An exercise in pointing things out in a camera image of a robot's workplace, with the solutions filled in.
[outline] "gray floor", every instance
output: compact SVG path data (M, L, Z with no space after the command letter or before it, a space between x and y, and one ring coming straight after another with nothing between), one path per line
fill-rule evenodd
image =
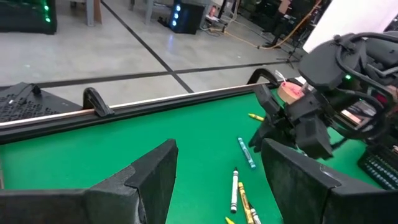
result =
M127 0L105 3L172 69L193 69L275 62L286 58L281 49L258 50L227 35L213 37L198 31L196 35L174 34L156 22L147 26L144 5L127 9ZM19 82L40 83L124 74L164 72L165 67L101 5L103 24L87 27L83 11L71 11L67 1L57 1L56 35L0 34L1 86ZM260 28L238 18L239 22L260 32ZM254 44L264 40L242 25L232 23L228 32ZM286 78L299 76L289 65L268 65ZM243 85L258 67L213 70L178 74L193 91ZM96 88L110 105L172 96L187 91L175 76L162 75L114 82L46 88L65 99L81 104L84 88Z

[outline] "green felt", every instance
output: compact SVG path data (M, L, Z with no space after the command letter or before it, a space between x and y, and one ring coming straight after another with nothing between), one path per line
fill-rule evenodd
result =
M202 103L0 146L7 189L74 189L101 182L168 138L177 140L177 178L167 223L245 223L240 199L230 214L234 167L263 223L280 223L259 154L256 170L237 142L259 126L248 113L264 115L254 94ZM340 139L330 131L332 142ZM364 144L348 141L325 164L377 185L356 165Z

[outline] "black clamp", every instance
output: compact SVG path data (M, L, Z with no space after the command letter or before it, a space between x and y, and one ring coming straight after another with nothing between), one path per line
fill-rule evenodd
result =
M104 102L100 94L92 87L83 92L83 110L94 109L95 114L100 118L111 116L114 111Z

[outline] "orange cord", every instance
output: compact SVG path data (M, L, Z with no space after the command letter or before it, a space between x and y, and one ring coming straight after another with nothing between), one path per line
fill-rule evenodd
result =
M229 32L226 31L226 29L224 30L223 33L226 34L226 35L229 35L231 37L234 37L235 39L238 39L238 40L240 40L242 42L245 42L245 43L251 45L252 47L255 47L255 48L258 48L258 49L264 49L264 50L274 49L276 47L281 46L284 42L286 42L296 32L296 30L299 29L300 26L311 16L311 14L314 12L314 10L317 8L317 6L319 6L319 4L321 2L322 2L322 0L318 0L318 2L315 3L315 5L312 7L311 11L299 22L299 24L297 24L296 27L294 27L294 29L285 37L285 39L283 39L281 42L279 42L278 44L275 44L272 47L260 47L258 45L253 44L253 43L250 43L249 41L246 41L246 40L244 40L242 38L239 38L239 37L237 37L237 36L235 36L233 34L230 34ZM209 28L209 30L210 31L221 31L221 32L223 31L222 29L212 29L212 28Z

